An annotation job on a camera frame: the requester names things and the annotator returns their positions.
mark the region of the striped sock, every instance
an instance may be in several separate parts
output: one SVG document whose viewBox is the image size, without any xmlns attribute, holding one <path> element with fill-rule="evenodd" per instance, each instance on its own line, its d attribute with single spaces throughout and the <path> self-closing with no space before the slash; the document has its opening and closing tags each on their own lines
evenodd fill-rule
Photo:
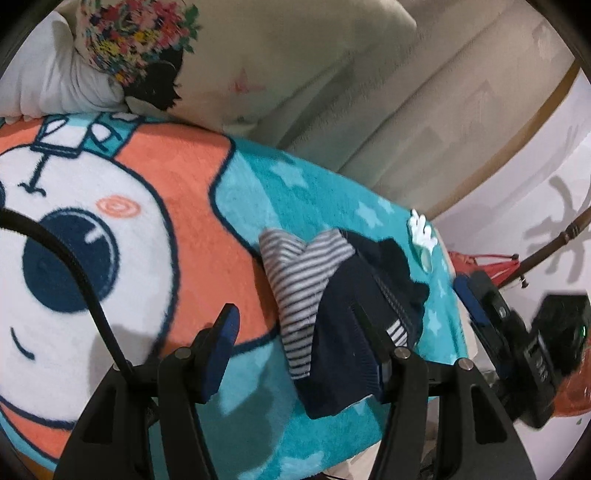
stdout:
<svg viewBox="0 0 591 480">
<path fill-rule="evenodd" d="M 263 231 L 259 244 L 279 307 L 290 375 L 300 380 L 310 375 L 314 325 L 324 289 L 355 249 L 338 229 L 322 232 L 309 244 L 286 231 L 269 229 Z"/>
<path fill-rule="evenodd" d="M 386 329 L 386 332 L 388 335 L 390 335 L 394 345 L 408 346 L 408 331 L 401 321 L 401 319 L 404 319 L 406 325 L 410 323 L 407 312 L 402 307 L 402 305 L 400 305 L 400 302 L 396 299 L 396 296 L 392 294 L 390 289 L 384 284 L 379 276 L 374 275 L 374 280 L 381 290 L 382 295 L 390 305 L 390 308 L 396 312 L 396 319 L 394 320 L 394 323 Z"/>
</svg>

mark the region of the beige curtain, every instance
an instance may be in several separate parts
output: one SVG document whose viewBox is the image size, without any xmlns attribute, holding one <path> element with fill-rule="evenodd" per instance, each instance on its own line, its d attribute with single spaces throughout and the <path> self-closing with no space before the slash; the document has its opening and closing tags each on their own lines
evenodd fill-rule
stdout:
<svg viewBox="0 0 591 480">
<path fill-rule="evenodd" d="M 322 79 L 280 138 L 265 122 L 255 138 L 434 214 L 536 117 L 573 56 L 525 0 L 401 3 L 410 45 L 385 38 Z"/>
</svg>

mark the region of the star pattern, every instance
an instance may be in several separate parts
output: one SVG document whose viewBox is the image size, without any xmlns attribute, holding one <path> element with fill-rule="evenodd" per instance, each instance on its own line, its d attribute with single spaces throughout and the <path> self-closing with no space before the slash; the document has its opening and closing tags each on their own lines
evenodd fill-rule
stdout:
<svg viewBox="0 0 591 480">
<path fill-rule="evenodd" d="M 429 316 L 427 328 L 433 333 L 433 335 L 437 336 L 437 332 L 441 330 L 441 322 L 437 318 L 437 312 L 435 312 L 435 310 L 429 310 L 427 314 Z"/>
<path fill-rule="evenodd" d="M 380 205 L 380 207 L 383 208 L 388 215 L 391 215 L 394 213 L 394 209 L 392 208 L 392 204 L 389 201 L 387 201 L 386 199 L 383 199 L 382 197 L 380 197 L 378 199 L 378 205 Z"/>
<path fill-rule="evenodd" d="M 277 161 L 272 167 L 271 171 L 283 180 L 283 183 L 288 188 L 301 187 L 308 188 L 308 184 L 302 175 L 304 171 L 294 165 L 289 165 L 284 161 Z"/>
<path fill-rule="evenodd" d="M 441 278 L 437 279 L 437 288 L 439 289 L 439 298 L 445 298 L 445 295 L 447 294 L 445 291 L 445 287 L 443 286 L 443 283 L 441 282 Z"/>
<path fill-rule="evenodd" d="M 355 214 L 360 216 L 371 229 L 376 228 L 376 226 L 384 226 L 378 218 L 378 214 L 375 213 L 375 210 L 363 202 L 359 202 L 359 207 L 355 210 Z"/>
</svg>

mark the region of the wooden rod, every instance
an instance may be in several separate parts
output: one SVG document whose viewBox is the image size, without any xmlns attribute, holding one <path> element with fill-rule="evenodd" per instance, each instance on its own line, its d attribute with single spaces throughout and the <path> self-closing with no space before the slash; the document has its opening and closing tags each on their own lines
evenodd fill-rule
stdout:
<svg viewBox="0 0 591 480">
<path fill-rule="evenodd" d="M 552 240 L 549 244 L 540 248 L 537 252 L 527 257 L 517 270 L 515 270 L 507 279 L 501 283 L 499 288 L 505 287 L 518 278 L 523 277 L 527 272 L 537 267 L 543 261 L 574 240 L 581 232 L 584 232 L 591 224 L 591 207 L 587 208 L 581 215 L 579 215 L 559 236 Z"/>
</svg>

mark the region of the sock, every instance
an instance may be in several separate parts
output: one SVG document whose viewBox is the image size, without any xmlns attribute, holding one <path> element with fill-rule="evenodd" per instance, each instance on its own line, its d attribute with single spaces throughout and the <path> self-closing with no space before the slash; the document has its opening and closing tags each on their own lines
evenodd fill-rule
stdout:
<svg viewBox="0 0 591 480">
<path fill-rule="evenodd" d="M 307 377 L 320 298 L 339 265 L 355 250 L 337 229 L 321 233 L 309 244 L 283 230 L 265 230 L 259 244 L 279 307 L 290 375 L 294 380 Z"/>
<path fill-rule="evenodd" d="M 290 375 L 308 416 L 331 416 L 369 395 L 380 398 L 388 374 L 353 307 L 395 346 L 415 347 L 429 290 L 410 279 L 404 251 L 393 239 L 374 242 L 337 229 L 309 244 L 266 230 L 259 244 Z"/>
</svg>

